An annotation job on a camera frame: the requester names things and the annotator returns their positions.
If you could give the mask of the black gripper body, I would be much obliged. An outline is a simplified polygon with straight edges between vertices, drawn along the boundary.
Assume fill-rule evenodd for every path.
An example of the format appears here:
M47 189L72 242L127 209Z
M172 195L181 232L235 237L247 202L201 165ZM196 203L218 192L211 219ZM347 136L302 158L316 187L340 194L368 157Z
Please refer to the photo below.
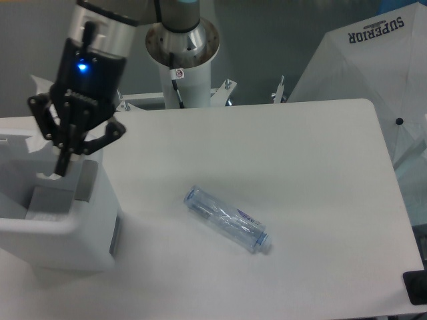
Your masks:
M97 5L76 5L50 98L60 117L89 131L114 114L137 20Z

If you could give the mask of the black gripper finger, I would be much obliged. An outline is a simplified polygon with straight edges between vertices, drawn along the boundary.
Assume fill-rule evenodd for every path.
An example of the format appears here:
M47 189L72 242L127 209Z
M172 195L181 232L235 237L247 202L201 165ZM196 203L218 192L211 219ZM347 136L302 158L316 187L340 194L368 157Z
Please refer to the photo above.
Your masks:
M125 126L112 117L107 121L103 136L86 141L84 137L72 137L61 150L61 174L66 175L72 155L91 155L120 139L126 133Z
M28 98L27 104L39 126L42 136L46 140L52 141L53 145L59 149L59 156L54 173L59 176L65 176L61 174L61 150L70 140L69 120L71 106L69 102L66 101L62 109L57 112L59 124L56 124L50 112L51 100L48 94L42 93L34 95Z

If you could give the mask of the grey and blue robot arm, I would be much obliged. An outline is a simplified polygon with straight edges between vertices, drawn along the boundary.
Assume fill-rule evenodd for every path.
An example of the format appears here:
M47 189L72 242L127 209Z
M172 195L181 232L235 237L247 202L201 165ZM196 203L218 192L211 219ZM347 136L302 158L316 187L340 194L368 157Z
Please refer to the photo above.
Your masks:
M126 132L114 99L136 29L152 23L192 32L199 1L76 1L56 80L27 100L41 134L59 150L56 175L66 176L73 155L90 155Z

